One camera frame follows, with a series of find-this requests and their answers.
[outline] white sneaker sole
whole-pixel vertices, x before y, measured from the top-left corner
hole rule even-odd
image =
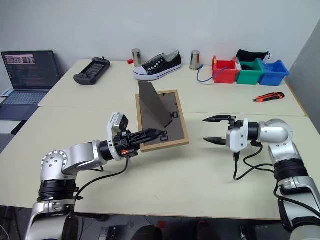
[[[157,74],[153,74],[153,75],[141,75],[141,74],[137,74],[137,73],[135,73],[135,71],[133,71],[133,76],[135,79],[138,79],[141,81],[153,81],[153,80],[157,80],[159,78],[164,77],[167,74],[170,74],[170,73],[178,70],[179,68],[181,68],[181,66],[182,66],[182,63],[178,66],[174,66],[168,70],[165,70],[165,71],[159,72]]]

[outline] white table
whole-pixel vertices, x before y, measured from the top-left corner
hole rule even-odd
[[[52,150],[91,140],[105,140],[112,111],[80,107],[40,107],[0,155],[0,205],[31,208],[40,186],[40,162]],[[128,129],[138,130],[135,110],[122,111]],[[75,210],[85,213],[279,219],[273,196],[276,180],[269,172],[253,171],[233,181],[233,154],[224,146],[203,140],[223,137],[227,123],[202,122],[210,113],[184,113],[189,145],[140,153],[127,172],[92,184],[81,194]],[[239,115],[250,121],[281,118],[293,128],[294,142],[315,183],[320,186],[317,152],[320,136],[307,117]],[[255,164],[270,163],[267,146]],[[247,148],[241,156],[257,151]],[[78,187],[105,174],[120,171],[125,162],[110,161],[105,172],[84,171]],[[239,164],[239,173],[247,168]]]
[[[40,102],[43,107],[83,107],[135,110],[138,81],[133,77],[134,66],[125,61],[112,61],[110,68],[95,85],[79,85],[73,77],[90,60],[79,60]],[[185,113],[234,113],[248,115],[304,116],[305,113],[283,81],[280,86],[241,84],[205,85],[197,82],[196,71],[183,65],[161,79],[152,82],[157,91],[178,90]],[[204,66],[200,79],[212,76],[210,66]],[[272,92],[283,92],[285,98],[263,104],[252,99]]]

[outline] sneaker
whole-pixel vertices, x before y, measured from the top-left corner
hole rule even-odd
[[[162,78],[181,68],[181,56],[179,51],[169,55],[160,54],[143,65],[136,67],[133,76],[138,80],[152,81]]]

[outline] metal cup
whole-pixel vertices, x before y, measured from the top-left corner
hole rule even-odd
[[[139,48],[132,49],[132,56],[133,56],[134,66],[136,68],[140,67],[143,64],[140,49]]]
[[[200,52],[198,50],[193,50],[191,52],[190,69],[198,70],[200,68]]]

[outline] wooden picture frame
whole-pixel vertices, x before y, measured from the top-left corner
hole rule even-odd
[[[158,144],[153,144],[153,145],[145,145],[144,143],[142,143],[142,144],[140,144],[140,150],[143,153],[189,144],[189,136],[188,136],[188,132],[187,132],[187,126],[186,126],[185,117],[184,117],[184,114],[182,111],[178,90],[157,91],[157,94],[158,95],[163,95],[163,94],[174,94],[175,95],[175,99],[176,99],[176,103],[177,103],[177,107],[178,107],[178,112],[179,112],[179,116],[180,116],[179,119],[181,121],[181,126],[183,129],[184,139],[168,141],[168,142],[163,142],[163,143],[158,143]],[[137,110],[137,118],[138,118],[138,129],[139,129],[139,131],[142,131],[143,130],[143,121],[142,121],[142,115],[141,115],[140,95],[139,94],[135,95],[135,100],[136,100],[136,110]]]

